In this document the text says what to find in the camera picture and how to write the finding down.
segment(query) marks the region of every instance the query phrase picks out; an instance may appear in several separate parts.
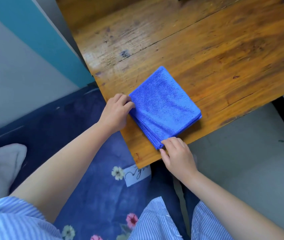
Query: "folded towel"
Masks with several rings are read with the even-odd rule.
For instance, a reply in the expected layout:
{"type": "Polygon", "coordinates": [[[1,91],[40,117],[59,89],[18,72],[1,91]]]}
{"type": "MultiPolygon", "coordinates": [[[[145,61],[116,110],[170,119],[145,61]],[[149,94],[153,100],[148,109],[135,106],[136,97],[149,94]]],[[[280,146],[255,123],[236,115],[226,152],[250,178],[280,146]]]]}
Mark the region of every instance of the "folded towel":
{"type": "Polygon", "coordinates": [[[158,150],[162,140],[181,133],[199,120],[201,111],[168,71],[159,67],[130,97],[130,115],[158,150]]]}

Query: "gray floor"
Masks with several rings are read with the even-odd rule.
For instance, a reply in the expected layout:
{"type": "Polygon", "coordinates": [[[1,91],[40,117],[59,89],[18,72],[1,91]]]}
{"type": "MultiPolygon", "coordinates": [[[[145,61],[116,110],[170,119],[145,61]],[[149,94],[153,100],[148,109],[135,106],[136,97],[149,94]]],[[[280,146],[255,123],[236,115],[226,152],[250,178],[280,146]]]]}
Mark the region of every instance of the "gray floor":
{"type": "Polygon", "coordinates": [[[189,147],[203,174],[284,228],[284,122],[272,104],[189,147]]]}

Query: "hand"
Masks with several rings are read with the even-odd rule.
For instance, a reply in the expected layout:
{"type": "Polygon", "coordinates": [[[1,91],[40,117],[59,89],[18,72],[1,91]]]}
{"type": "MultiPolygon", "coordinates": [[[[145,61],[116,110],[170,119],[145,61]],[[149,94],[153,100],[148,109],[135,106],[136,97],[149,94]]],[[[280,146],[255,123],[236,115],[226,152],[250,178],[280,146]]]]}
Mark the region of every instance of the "hand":
{"type": "Polygon", "coordinates": [[[103,126],[110,127],[111,133],[123,129],[126,125],[126,118],[135,104],[129,96],[122,93],[116,94],[110,98],[101,114],[99,123],[103,126]]]}
{"type": "Polygon", "coordinates": [[[162,144],[168,150],[160,149],[162,160],[166,168],[183,184],[198,172],[189,147],[180,138],[171,137],[163,140],[162,144]]]}

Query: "teal wall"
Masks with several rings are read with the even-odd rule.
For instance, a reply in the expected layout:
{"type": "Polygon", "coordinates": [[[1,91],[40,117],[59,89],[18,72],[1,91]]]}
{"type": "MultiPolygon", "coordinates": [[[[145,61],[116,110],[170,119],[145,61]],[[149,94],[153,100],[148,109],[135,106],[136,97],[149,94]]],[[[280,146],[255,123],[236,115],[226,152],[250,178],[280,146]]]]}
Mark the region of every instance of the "teal wall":
{"type": "Polygon", "coordinates": [[[79,88],[94,81],[32,0],[0,0],[0,22],[79,88]]]}

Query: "white pillow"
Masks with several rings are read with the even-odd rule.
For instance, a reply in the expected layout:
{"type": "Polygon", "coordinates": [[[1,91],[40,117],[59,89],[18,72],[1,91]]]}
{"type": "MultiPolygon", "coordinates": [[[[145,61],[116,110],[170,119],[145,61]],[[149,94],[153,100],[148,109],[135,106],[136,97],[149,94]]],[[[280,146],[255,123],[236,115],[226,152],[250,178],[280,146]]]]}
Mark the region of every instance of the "white pillow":
{"type": "Polygon", "coordinates": [[[26,154],[27,147],[21,144],[0,148],[0,198],[8,196],[9,188],[18,175],[26,154]]]}

